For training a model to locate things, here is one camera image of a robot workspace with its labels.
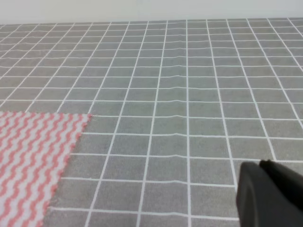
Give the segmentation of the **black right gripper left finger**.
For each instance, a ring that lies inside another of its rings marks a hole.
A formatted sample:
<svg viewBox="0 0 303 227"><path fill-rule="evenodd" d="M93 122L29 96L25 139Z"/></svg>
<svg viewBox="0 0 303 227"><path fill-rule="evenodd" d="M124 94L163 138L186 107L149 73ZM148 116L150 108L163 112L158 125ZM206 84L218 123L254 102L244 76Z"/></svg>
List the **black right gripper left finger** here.
<svg viewBox="0 0 303 227"><path fill-rule="evenodd" d="M303 181L273 179L259 163L243 162L236 206L242 227L301 227Z"/></svg>

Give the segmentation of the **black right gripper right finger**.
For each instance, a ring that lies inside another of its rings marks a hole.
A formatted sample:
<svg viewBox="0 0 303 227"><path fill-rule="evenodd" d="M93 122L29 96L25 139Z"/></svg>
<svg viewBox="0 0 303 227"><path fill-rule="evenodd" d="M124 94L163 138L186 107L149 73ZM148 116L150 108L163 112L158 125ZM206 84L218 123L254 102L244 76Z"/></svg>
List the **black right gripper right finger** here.
<svg viewBox="0 0 303 227"><path fill-rule="evenodd" d="M259 166L271 177L275 179L286 179L292 181L302 181L303 176L297 172L291 170L290 168L273 162L271 160L261 160Z"/></svg>

